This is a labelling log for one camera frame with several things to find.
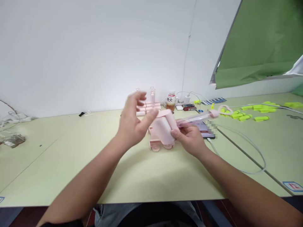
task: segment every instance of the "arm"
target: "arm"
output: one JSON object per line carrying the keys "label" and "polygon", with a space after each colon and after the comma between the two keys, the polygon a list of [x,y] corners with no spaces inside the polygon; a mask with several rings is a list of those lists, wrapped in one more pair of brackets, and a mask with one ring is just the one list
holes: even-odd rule
{"label": "arm", "polygon": [[143,106],[146,92],[130,95],[120,118],[119,130],[106,147],[63,189],[52,202],[37,226],[46,222],[60,224],[83,218],[104,192],[120,158],[139,143],[158,111],[150,111],[142,121],[136,117],[136,106]]}
{"label": "arm", "polygon": [[255,226],[303,226],[303,215],[286,201],[243,174],[205,145],[199,129],[172,131],[185,150],[195,156],[220,184],[236,209]]}

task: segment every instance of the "desk surface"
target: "desk surface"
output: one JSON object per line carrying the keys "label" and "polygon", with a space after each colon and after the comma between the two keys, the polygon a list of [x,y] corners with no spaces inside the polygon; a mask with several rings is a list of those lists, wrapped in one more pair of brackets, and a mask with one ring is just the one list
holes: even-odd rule
{"label": "desk surface", "polygon": [[[232,98],[228,99],[224,104],[238,106],[250,103],[263,103],[265,101],[275,102],[280,105],[283,105],[285,102],[303,103],[303,97],[283,93]],[[303,186],[303,120],[287,116],[300,116],[302,118],[303,115],[282,109],[278,109],[275,113],[260,113],[254,110],[243,112],[252,114],[253,117],[269,116],[270,119],[262,122],[255,122],[252,119],[240,122],[230,117],[219,117],[215,122],[241,131],[253,140],[266,159],[268,164],[267,171],[281,185],[283,185],[283,182],[296,182]],[[219,129],[260,165],[264,165],[261,156],[245,139],[223,127],[219,127]],[[293,195],[303,195],[303,192],[294,192],[291,190],[289,192]]]}
{"label": "desk surface", "polygon": [[4,144],[0,146],[0,192],[48,149],[75,119],[77,119],[75,115],[41,118],[19,123],[10,129],[10,132],[18,132],[25,136],[26,141],[16,148]]}
{"label": "desk surface", "polygon": [[[68,182],[115,135],[120,114],[121,111],[117,110],[78,117],[76,124],[0,193],[0,196],[5,197],[0,207],[50,205]],[[197,113],[175,111],[175,118],[192,114]],[[148,141],[149,135],[146,135],[122,157],[99,203],[226,197],[203,165],[180,144],[173,150],[161,148],[158,153],[154,153],[149,149]],[[259,170],[223,135],[218,134],[214,144],[218,150],[222,150],[222,157],[237,168],[253,172]],[[265,173],[250,177],[279,196],[290,196]]]}

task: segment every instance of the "left hand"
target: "left hand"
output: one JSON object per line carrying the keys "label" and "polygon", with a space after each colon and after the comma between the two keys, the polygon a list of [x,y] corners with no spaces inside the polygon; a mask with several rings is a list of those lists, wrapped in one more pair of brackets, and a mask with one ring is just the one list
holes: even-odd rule
{"label": "left hand", "polygon": [[121,114],[120,125],[116,136],[120,141],[126,144],[128,149],[144,138],[148,127],[159,112],[158,110],[152,109],[146,114],[142,121],[137,118],[137,106],[144,105],[141,101],[146,100],[145,95],[146,92],[143,91],[137,91],[129,95]]}

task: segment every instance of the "pixelated area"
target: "pixelated area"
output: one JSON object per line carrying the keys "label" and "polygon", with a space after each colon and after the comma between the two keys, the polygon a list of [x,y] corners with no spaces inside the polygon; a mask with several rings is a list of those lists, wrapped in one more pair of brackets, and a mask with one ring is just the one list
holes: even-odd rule
{"label": "pixelated area", "polygon": [[205,121],[205,125],[210,134],[213,134],[217,138],[217,125],[213,121]]}

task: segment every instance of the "gray pants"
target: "gray pants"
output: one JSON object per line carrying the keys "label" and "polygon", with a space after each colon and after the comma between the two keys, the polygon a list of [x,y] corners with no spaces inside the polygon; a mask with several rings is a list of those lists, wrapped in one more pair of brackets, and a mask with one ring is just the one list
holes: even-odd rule
{"label": "gray pants", "polygon": [[[191,202],[182,201],[171,203],[191,217],[197,226],[204,226]],[[95,227],[117,227],[125,216],[139,205],[141,205],[141,203],[100,204],[101,215],[95,210]]]}

